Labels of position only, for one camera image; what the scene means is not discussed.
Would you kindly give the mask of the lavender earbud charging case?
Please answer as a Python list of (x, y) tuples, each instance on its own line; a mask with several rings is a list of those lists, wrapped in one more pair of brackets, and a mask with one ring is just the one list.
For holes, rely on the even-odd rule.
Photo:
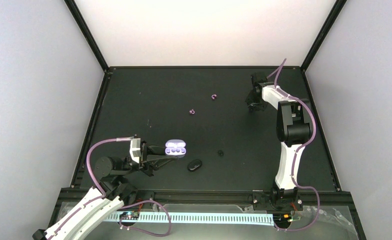
[(186, 142), (181, 139), (171, 139), (165, 143), (165, 154), (167, 156), (173, 156), (182, 158), (187, 153)]

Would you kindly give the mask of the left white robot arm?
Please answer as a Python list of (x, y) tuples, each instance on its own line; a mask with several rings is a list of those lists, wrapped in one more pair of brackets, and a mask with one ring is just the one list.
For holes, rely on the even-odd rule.
[[(125, 158), (102, 157), (95, 166), (91, 166), (92, 152), (99, 146), (113, 142), (128, 142), (129, 155)], [(147, 145), (136, 137), (118, 137), (101, 140), (87, 152), (86, 167), (93, 181), (93, 186), (84, 197), (58, 222), (48, 229), (38, 229), (32, 235), (34, 240), (83, 240), (109, 215), (121, 210), (130, 209), (129, 214), (123, 213), (118, 221), (123, 227), (123, 220), (141, 216), (139, 208), (144, 204), (157, 206), (165, 213), (169, 228), (166, 233), (151, 233), (154, 237), (165, 237), (171, 233), (172, 218), (168, 211), (153, 199), (137, 201), (138, 189), (126, 178), (135, 172), (143, 172), (151, 177), (153, 173), (165, 165), (178, 160), (176, 151), (167, 147)]]

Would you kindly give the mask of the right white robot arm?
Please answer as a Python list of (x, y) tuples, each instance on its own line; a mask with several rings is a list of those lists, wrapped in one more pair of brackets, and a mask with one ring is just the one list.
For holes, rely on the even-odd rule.
[(276, 135), (281, 153), (268, 200), (274, 209), (282, 210), (297, 198), (301, 156), (313, 140), (316, 125), (308, 99), (300, 99), (285, 92), (280, 86), (268, 81), (264, 72), (255, 72), (250, 79), (252, 90), (245, 99), (249, 111), (263, 111), (267, 106), (277, 111)]

